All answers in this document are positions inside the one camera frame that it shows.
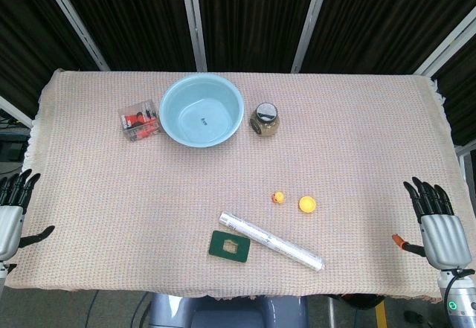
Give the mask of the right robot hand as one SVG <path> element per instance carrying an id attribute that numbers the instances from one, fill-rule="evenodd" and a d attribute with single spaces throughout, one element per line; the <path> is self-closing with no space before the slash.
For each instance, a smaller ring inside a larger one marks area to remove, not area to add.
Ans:
<path id="1" fill-rule="evenodd" d="M 472 262 L 472 254 L 460 218 L 455 215 L 447 192 L 417 177 L 403 183 L 416 215 L 422 244 L 414 245 L 398 234 L 392 240 L 403 251 L 427 259 L 440 271 L 463 270 Z"/>

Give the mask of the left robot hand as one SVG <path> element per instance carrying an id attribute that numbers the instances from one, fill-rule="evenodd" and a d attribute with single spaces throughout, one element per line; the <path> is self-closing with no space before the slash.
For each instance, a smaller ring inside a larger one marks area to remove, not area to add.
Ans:
<path id="1" fill-rule="evenodd" d="M 54 225 L 50 225 L 39 234 L 22 236 L 33 189 L 41 177 L 40 173 L 32 176 L 31 173 L 29 169 L 9 178 L 1 178 L 1 264 L 13 258 L 19 248 L 48 238 L 55 229 Z"/>

